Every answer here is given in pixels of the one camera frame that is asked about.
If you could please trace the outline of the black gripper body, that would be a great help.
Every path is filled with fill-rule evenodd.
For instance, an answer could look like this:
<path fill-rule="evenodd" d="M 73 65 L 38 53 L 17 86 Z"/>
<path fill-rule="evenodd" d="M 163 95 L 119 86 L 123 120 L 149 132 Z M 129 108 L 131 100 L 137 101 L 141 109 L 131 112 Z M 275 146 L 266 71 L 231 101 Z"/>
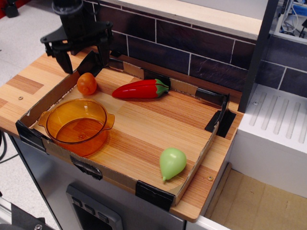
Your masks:
<path fill-rule="evenodd" d="M 112 22 L 95 22 L 81 14 L 61 16 L 61 22 L 62 26 L 59 29 L 40 39 L 49 56 L 54 57 L 90 46 L 96 46 L 97 49 L 109 47 L 113 36 Z"/>

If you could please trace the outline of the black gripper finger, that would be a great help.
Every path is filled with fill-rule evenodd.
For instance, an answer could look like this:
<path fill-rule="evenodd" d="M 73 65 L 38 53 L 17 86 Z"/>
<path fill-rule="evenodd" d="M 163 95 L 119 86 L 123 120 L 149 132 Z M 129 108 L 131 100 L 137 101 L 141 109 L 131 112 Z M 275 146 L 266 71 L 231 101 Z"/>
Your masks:
<path fill-rule="evenodd" d="M 72 64 L 70 57 L 68 55 L 68 51 L 71 51 L 70 45 L 53 45 L 52 46 L 52 56 L 56 58 L 56 61 L 61 66 L 61 68 L 64 70 L 64 72 L 68 74 L 72 74 Z"/>
<path fill-rule="evenodd" d="M 100 62 L 103 67 L 109 66 L 109 46 L 109 38 L 107 36 L 99 38 L 96 42 L 96 47 L 100 56 Z"/>

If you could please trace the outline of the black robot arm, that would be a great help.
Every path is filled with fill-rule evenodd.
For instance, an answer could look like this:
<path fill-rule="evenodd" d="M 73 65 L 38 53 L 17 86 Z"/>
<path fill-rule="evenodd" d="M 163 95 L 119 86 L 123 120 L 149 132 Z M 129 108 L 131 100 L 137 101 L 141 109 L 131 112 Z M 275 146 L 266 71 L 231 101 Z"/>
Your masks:
<path fill-rule="evenodd" d="M 82 0 L 54 0 L 52 9 L 60 17 L 62 26 L 40 39 L 46 54 L 55 58 L 66 73 L 72 74 L 68 52 L 96 46 L 98 63 L 107 67 L 113 24 L 110 21 L 95 22 L 87 16 L 97 14 L 100 6 L 97 6 L 97 11 L 89 12 Z"/>

